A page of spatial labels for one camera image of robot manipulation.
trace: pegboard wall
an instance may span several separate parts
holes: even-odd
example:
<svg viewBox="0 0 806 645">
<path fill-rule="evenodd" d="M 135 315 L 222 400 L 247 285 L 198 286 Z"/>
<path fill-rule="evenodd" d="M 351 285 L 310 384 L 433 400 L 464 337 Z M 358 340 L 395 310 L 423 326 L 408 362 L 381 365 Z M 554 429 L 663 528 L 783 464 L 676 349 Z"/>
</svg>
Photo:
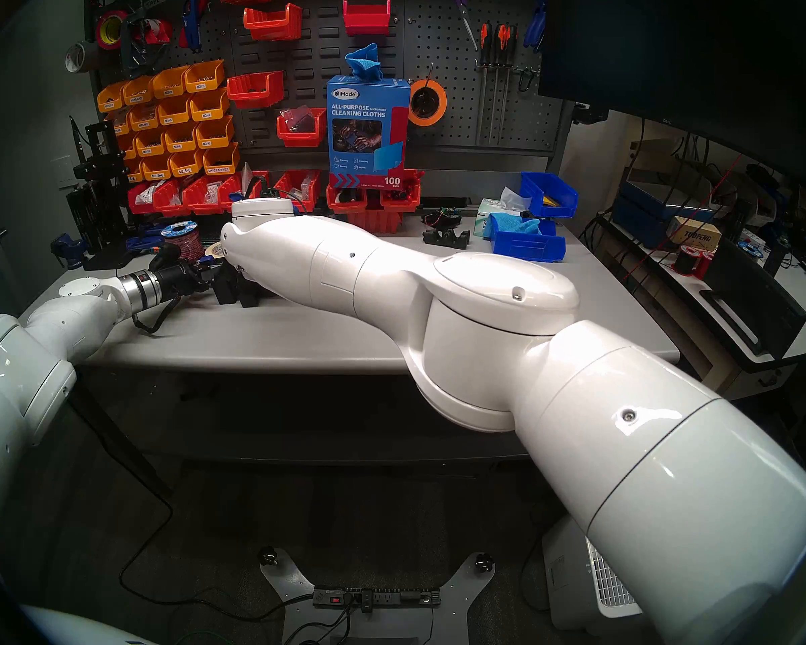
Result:
<svg viewBox="0 0 806 645">
<path fill-rule="evenodd" d="M 168 18 L 174 37 L 181 27 L 184 0 L 164 0 L 150 9 L 150 15 Z M 351 3 L 384 3 L 385 0 L 349 0 Z M 375 42 L 386 77 L 415 81 L 427 77 L 445 88 L 449 105 L 434 126 L 409 124 L 408 147 L 437 151 L 437 168 L 443 152 L 484 152 L 549 157 L 560 154 L 569 128 L 568 102 L 537 95 L 537 77 L 528 91 L 520 91 L 519 74 L 509 75 L 504 128 L 498 137 L 502 99 L 507 73 L 478 67 L 460 11 L 454 0 L 391 0 L 391 27 L 387 37 L 346 34 L 343 0 L 273 0 L 258 4 L 260 10 L 283 10 L 287 2 L 302 7 L 302 38 L 294 41 L 255 41 L 242 24 L 244 8 L 211 0 L 201 21 L 203 51 L 193 53 L 171 45 L 162 68 L 211 59 L 223 59 L 228 77 L 256 71 L 284 71 L 284 99 L 270 109 L 240 110 L 231 104 L 235 137 L 243 155 L 299 152 L 284 148 L 277 137 L 275 120 L 281 109 L 326 106 L 326 82 L 349 73 L 345 55 Z M 535 0 L 468 0 L 469 20 L 476 36 L 480 24 L 489 20 L 517 25 L 519 30 L 515 67 L 540 69 L 540 55 L 523 48 Z M 103 75 L 105 84 L 119 78 L 114 71 Z M 490 140 L 493 98 L 495 114 Z M 477 138 L 479 111 L 483 110 L 480 139 Z M 327 148 L 324 142 L 320 148 Z"/>
</svg>

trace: metal base plate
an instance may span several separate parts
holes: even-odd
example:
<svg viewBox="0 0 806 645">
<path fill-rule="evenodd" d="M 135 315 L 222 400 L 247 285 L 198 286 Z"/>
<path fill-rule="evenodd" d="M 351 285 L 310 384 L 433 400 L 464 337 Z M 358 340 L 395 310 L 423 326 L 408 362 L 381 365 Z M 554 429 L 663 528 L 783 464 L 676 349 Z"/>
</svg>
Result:
<svg viewBox="0 0 806 645">
<path fill-rule="evenodd" d="M 292 599 L 302 594 L 312 593 L 314 585 L 304 577 L 292 561 L 286 550 L 275 548 L 276 566 L 263 566 L 265 579 L 275 588 L 281 600 Z M 491 571 L 481 573 L 474 567 L 478 552 L 466 558 L 457 572 L 441 587 L 442 604 L 438 608 L 374 608 L 373 612 L 364 613 L 355 608 L 350 616 L 350 634 L 347 642 L 403 643 L 412 642 L 423 645 L 428 638 L 431 642 L 452 642 L 457 645 L 468 643 L 468 609 L 475 597 L 492 580 L 496 573 L 493 565 Z M 314 608 L 312 603 L 288 605 L 283 622 L 283 642 L 293 631 L 306 622 L 324 622 L 331 624 L 340 611 L 329 608 Z M 328 628 L 308 627 L 299 631 L 294 642 L 310 639 L 318 640 Z M 342 620 L 331 634 L 330 642 L 337 642 L 346 631 L 346 620 Z"/>
</svg>

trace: white device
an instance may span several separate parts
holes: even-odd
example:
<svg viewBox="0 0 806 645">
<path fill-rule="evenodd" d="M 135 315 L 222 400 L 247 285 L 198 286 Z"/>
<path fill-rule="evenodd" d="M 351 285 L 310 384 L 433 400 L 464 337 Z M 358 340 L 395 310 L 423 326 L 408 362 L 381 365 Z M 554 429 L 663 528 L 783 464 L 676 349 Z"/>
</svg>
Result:
<svg viewBox="0 0 806 645">
<path fill-rule="evenodd" d="M 666 642 L 722 642 L 806 553 L 806 473 L 716 393 L 575 322 L 568 278 L 500 255 L 429 256 L 318 217 L 226 224 L 221 244 L 249 280 L 385 332 L 452 421 L 516 430 Z M 16 461 L 4 440 L 40 437 L 74 383 L 70 362 L 166 289 L 146 271 L 87 278 L 25 329 L 0 316 L 0 501 Z"/>
</svg>

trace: blue microfiber cloth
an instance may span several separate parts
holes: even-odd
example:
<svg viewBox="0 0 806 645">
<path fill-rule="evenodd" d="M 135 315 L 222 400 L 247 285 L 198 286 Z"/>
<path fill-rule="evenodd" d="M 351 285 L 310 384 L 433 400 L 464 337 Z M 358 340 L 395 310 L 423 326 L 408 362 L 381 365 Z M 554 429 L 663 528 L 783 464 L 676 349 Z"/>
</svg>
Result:
<svg viewBox="0 0 806 645">
<path fill-rule="evenodd" d="M 519 215 L 507 212 L 493 212 L 496 220 L 496 230 L 507 233 L 528 233 L 537 235 L 541 232 L 540 222 L 537 219 L 523 219 Z"/>
<path fill-rule="evenodd" d="M 346 63 L 352 67 L 352 75 L 365 83 L 375 83 L 384 77 L 379 65 L 379 46 L 375 43 L 350 52 L 346 56 Z"/>
</svg>

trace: cleaning cloth box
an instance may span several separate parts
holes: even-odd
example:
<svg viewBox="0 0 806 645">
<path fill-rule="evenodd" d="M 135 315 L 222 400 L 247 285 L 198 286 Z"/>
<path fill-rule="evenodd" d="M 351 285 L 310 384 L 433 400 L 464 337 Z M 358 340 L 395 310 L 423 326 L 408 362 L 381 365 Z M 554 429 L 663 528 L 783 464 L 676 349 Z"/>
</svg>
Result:
<svg viewBox="0 0 806 645">
<path fill-rule="evenodd" d="M 328 159 L 334 187 L 400 189 L 409 83 L 383 77 L 375 43 L 346 56 L 351 76 L 328 81 Z"/>
</svg>

